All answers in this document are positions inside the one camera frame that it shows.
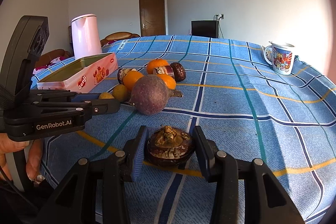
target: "beet root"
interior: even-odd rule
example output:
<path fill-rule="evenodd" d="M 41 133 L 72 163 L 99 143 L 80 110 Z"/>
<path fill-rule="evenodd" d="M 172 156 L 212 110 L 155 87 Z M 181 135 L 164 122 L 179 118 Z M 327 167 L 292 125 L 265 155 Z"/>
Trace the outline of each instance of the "beet root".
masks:
<path fill-rule="evenodd" d="M 129 104 L 144 115 L 153 115 L 165 108 L 170 97 L 182 96 L 182 92 L 169 89 L 158 76 L 146 75 L 135 83 Z"/>

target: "orange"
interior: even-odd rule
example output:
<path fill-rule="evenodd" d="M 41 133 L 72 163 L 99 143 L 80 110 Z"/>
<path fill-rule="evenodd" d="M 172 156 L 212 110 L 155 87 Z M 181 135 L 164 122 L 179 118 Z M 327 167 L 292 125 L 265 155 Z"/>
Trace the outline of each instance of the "orange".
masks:
<path fill-rule="evenodd" d="M 160 74 L 157 75 L 158 77 L 160 77 L 167 85 L 168 88 L 174 90 L 176 88 L 176 82 L 174 80 L 173 77 L 169 76 L 169 75 L 164 75 L 164 74 Z"/>
<path fill-rule="evenodd" d="M 131 91 L 137 80 L 139 80 L 141 77 L 143 77 L 142 73 L 136 70 L 131 70 L 123 78 L 124 85 L 127 87 L 129 91 Z"/>
<path fill-rule="evenodd" d="M 160 66 L 169 66 L 169 63 L 164 59 L 154 59 L 147 64 L 146 70 L 149 75 L 153 74 L 153 69 Z"/>

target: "plaid tablecloth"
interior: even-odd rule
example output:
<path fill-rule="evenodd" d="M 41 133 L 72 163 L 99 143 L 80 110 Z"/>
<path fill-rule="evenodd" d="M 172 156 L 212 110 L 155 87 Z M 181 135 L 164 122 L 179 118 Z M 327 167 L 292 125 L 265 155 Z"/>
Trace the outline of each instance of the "plaid tablecloth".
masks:
<path fill-rule="evenodd" d="M 289 193 L 306 223 L 318 223 L 336 194 L 336 87 L 317 70 L 295 59 L 292 74 L 276 74 L 259 45 L 229 39 L 157 36 L 106 47 L 119 66 L 146 73 L 155 58 L 180 62 L 186 80 L 154 116 L 121 105 L 116 114 L 94 116 L 84 131 L 45 140 L 42 172 L 56 186 L 81 157 L 101 159 L 134 138 L 141 125 L 151 133 L 161 125 L 191 132 L 200 125 L 207 138 L 237 159 L 263 159 Z M 73 59 L 50 68 L 53 71 Z M 33 78 L 36 80 L 50 73 Z M 116 72 L 92 92 L 111 91 Z M 239 223 L 244 222 L 240 183 Z M 215 183 L 199 172 L 196 156 L 185 170 L 145 164 L 136 183 L 126 183 L 132 223 L 209 223 Z M 101 204 L 97 205 L 101 219 Z"/>

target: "pink kettle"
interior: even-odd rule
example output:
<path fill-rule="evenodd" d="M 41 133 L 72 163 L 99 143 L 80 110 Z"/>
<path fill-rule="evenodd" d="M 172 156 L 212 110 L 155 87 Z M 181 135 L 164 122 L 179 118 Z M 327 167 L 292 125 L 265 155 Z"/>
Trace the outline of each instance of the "pink kettle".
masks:
<path fill-rule="evenodd" d="M 82 15 L 71 21 L 73 52 L 75 59 L 101 54 L 101 45 L 94 14 Z"/>

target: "mug handle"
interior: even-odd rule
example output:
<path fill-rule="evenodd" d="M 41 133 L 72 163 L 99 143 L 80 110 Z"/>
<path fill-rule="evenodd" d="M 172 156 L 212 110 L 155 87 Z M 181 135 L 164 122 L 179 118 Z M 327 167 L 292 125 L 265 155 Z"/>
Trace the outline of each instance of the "mug handle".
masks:
<path fill-rule="evenodd" d="M 268 64 L 270 64 L 271 66 L 273 66 L 272 62 L 270 62 L 270 61 L 267 59 L 267 57 L 266 57 L 266 51 L 267 51 L 267 49 L 270 48 L 270 47 L 272 47 L 272 46 L 267 46 L 267 47 L 265 48 L 265 51 L 264 51 L 264 59 L 265 59 L 265 61 L 266 61 Z"/>

